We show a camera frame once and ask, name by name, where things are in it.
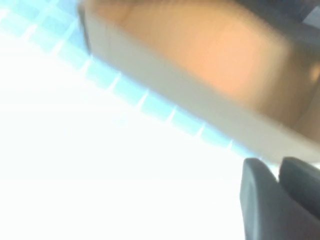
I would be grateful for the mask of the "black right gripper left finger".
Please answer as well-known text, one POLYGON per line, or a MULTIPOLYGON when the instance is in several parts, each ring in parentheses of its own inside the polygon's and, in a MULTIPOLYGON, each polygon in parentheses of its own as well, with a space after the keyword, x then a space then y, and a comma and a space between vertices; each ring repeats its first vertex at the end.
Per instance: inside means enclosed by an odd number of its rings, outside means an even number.
POLYGON ((320 238, 320 221, 293 200, 257 158, 243 161, 239 200, 246 240, 320 238))

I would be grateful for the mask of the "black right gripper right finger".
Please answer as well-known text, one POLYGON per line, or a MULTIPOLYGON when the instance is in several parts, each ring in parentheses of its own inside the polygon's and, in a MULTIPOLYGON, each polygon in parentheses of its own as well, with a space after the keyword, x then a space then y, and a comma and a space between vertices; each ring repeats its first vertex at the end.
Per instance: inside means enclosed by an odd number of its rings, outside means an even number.
POLYGON ((295 157, 284 157, 279 183, 290 197, 310 213, 320 211, 320 170, 295 157))

